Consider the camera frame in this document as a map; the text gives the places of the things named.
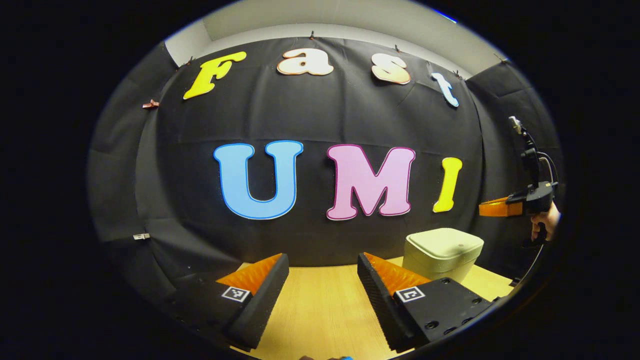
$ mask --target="cable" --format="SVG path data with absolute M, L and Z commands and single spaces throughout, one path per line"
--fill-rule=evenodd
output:
M 553 171 L 551 171 L 551 164 L 549 163 L 549 160 L 547 160 L 546 158 L 538 158 L 538 160 L 544 160 L 544 161 L 547 162 L 547 167 L 549 168 L 549 176 L 551 176 L 551 183 L 553 184 L 554 183 L 554 173 L 553 173 Z
M 538 151 L 538 154 L 544 154 L 548 157 L 547 154 L 545 154 L 544 152 L 540 152 Z M 549 160 L 547 158 L 538 158 L 539 161 L 544 160 L 547 162 L 547 166 L 549 167 L 549 176 L 551 176 L 551 183 L 554 183 L 554 175 L 553 172 L 551 171 L 551 164 L 549 163 Z M 533 261 L 531 262 L 531 266 L 529 267 L 529 269 L 527 270 L 527 272 L 524 274 L 524 276 L 522 277 L 522 279 L 525 279 L 527 277 L 527 275 L 529 275 L 529 272 L 531 271 L 531 269 L 533 269 L 533 265 L 536 263 L 536 261 L 538 260 L 538 258 L 540 257 L 540 253 L 542 252 L 542 248 L 545 247 L 545 244 L 541 244 L 540 245 L 540 249 L 538 250 L 538 253 L 536 254 L 536 258 L 533 259 Z
M 538 151 L 539 155 L 544 156 L 548 161 L 551 161 L 551 165 L 554 167 L 554 172 L 556 173 L 556 180 L 559 183 L 560 182 L 560 176 L 558 175 L 558 171 L 556 168 L 556 164 L 554 163 L 554 160 L 551 158 L 551 156 L 549 156 L 548 154 Z
M 536 149 L 536 152 L 538 151 L 538 146 L 536 145 L 535 140 L 533 140 L 533 136 L 531 136 L 531 134 L 529 134 L 529 132 L 525 129 L 522 128 L 524 130 L 525 133 L 527 133 L 527 135 L 529 135 L 529 140 L 531 140 L 531 143 L 533 144 L 533 147 Z

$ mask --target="white wall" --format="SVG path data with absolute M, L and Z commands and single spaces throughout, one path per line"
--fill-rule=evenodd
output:
M 456 70 L 458 70 L 460 75 L 465 79 L 468 79 L 472 76 L 469 71 L 463 69 L 458 64 L 455 64 L 452 61 L 434 53 L 433 51 L 427 50 L 411 42 L 401 40 L 399 38 L 392 37 L 383 33 L 377 33 L 375 31 L 334 24 L 286 24 L 249 30 L 209 42 L 195 57 L 205 56 L 219 50 L 224 50 L 228 47 L 259 40 L 287 37 L 309 37 L 312 30 L 314 31 L 315 37 L 360 40 L 383 45 L 389 47 L 390 49 L 394 49 L 395 45 L 397 45 L 398 49 L 403 53 L 418 56 L 419 58 L 423 58 L 427 61 L 433 62 L 452 72 L 456 72 Z
M 209 33 L 202 19 L 186 26 L 164 41 L 166 49 L 176 65 L 182 64 L 193 58 L 201 56 L 202 49 L 211 43 Z
M 334 24 L 366 29 L 427 49 L 473 75 L 499 62 L 493 53 L 503 59 L 507 57 L 464 24 L 454 23 L 422 3 L 416 0 L 241 0 L 206 15 L 203 20 L 212 40 L 283 24 Z

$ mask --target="letter m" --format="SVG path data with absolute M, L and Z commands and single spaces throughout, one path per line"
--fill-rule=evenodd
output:
M 377 174 L 358 145 L 335 145 L 326 153 L 335 162 L 335 202 L 326 212 L 329 219 L 356 217 L 358 210 L 351 205 L 353 192 L 367 216 L 373 213 L 385 192 L 385 203 L 378 210 L 381 215 L 402 215 L 411 210 L 408 202 L 409 174 L 415 151 L 406 147 L 389 150 Z

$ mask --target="wooden tabletop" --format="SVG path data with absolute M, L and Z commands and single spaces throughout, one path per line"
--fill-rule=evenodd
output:
M 402 257 L 389 261 L 402 265 Z M 251 352 L 234 349 L 262 360 L 300 360 L 302 356 L 386 360 L 398 356 L 389 350 L 356 268 L 290 267 L 258 348 Z M 510 283 L 511 279 L 474 265 L 462 285 L 492 301 L 507 295 L 513 289 Z

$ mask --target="letter u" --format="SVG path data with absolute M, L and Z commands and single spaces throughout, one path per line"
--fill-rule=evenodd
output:
M 296 157 L 302 153 L 301 143 L 281 140 L 268 143 L 265 152 L 275 163 L 276 195 L 267 201 L 254 199 L 249 193 L 247 164 L 254 154 L 253 146 L 232 143 L 218 147 L 213 152 L 220 163 L 222 196 L 229 210 L 254 220 L 280 217 L 296 202 Z

